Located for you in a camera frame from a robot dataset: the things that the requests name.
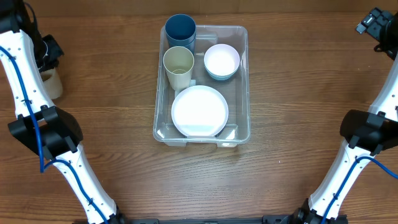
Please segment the beige cup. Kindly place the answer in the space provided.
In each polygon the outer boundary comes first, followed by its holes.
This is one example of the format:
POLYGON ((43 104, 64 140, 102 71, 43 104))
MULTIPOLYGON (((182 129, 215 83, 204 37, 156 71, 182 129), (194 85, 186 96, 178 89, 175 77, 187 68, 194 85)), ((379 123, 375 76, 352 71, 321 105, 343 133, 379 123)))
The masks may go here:
POLYGON ((48 96, 52 100, 60 98, 63 93, 63 86, 57 70, 53 68, 41 72, 40 76, 42 78, 48 96))
POLYGON ((166 51, 163 65, 173 90, 182 91, 189 87, 194 64, 194 56, 186 47, 175 46, 166 51))

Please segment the blue cup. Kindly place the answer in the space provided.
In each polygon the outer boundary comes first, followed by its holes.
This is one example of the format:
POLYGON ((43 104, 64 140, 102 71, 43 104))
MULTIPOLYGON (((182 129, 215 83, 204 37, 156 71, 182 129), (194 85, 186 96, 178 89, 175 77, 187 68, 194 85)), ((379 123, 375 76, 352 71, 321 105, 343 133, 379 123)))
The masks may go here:
POLYGON ((167 40, 173 45, 188 45, 196 35, 196 23, 186 14, 175 14, 165 23, 167 40))
POLYGON ((177 40, 173 39, 170 36, 167 36, 167 41, 169 44, 169 47, 185 47, 189 51, 191 51, 192 54, 195 53, 195 41, 196 41, 196 34, 193 34, 191 37, 184 39, 184 40, 177 40))

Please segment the pink plate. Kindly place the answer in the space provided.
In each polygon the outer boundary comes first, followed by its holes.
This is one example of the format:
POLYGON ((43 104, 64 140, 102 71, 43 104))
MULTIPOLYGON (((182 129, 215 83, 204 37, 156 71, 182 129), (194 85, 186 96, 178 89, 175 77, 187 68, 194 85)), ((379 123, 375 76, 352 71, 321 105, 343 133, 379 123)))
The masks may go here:
POLYGON ((226 126, 229 108, 218 90, 195 85, 175 97, 171 117, 177 130, 188 138, 214 137, 226 126))

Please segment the pink bowl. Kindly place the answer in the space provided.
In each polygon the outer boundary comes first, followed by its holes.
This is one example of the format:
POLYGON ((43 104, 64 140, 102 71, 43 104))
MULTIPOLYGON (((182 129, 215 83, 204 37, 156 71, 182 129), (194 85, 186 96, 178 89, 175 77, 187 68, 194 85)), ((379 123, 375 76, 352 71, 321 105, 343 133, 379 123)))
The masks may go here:
POLYGON ((217 75, 227 75, 238 70, 240 59, 241 57, 234 47, 227 44, 216 44, 205 52, 205 69, 217 75))

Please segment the light blue bowl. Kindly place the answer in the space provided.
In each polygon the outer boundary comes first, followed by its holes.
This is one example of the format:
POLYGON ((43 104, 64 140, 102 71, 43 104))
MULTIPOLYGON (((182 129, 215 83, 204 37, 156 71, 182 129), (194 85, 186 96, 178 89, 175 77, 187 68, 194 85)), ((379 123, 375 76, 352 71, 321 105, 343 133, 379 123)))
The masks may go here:
POLYGON ((227 74, 227 75, 217 75, 215 73, 210 72, 209 70, 207 70, 207 73, 214 80, 225 81, 225 80, 230 79, 236 73, 236 71, 234 71, 233 73, 227 74))

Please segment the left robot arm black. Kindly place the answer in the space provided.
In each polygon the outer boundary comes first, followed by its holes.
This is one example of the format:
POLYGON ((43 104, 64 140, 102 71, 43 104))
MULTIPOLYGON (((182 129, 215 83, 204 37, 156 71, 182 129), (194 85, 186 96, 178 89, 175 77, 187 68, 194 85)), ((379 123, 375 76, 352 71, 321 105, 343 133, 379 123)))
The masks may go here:
POLYGON ((1 63, 14 97, 10 133, 39 157, 40 171, 56 167, 85 209, 88 223, 126 223, 86 158, 78 121, 56 107, 40 74, 54 70, 63 50, 52 35, 41 36, 32 7, 1 1, 1 63))

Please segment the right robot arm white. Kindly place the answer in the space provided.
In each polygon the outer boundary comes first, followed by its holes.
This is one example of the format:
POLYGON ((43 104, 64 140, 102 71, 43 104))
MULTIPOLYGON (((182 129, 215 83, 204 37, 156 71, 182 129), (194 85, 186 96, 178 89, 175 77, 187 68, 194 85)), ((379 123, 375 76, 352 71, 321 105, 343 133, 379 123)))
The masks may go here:
POLYGON ((377 40, 374 51, 385 53, 394 63, 369 109, 347 112, 340 126, 343 141, 327 175, 283 223, 347 223, 347 217, 339 214, 340 207, 370 162, 397 177, 375 159, 380 152, 397 146, 397 14, 375 7, 357 25, 356 31, 377 40))

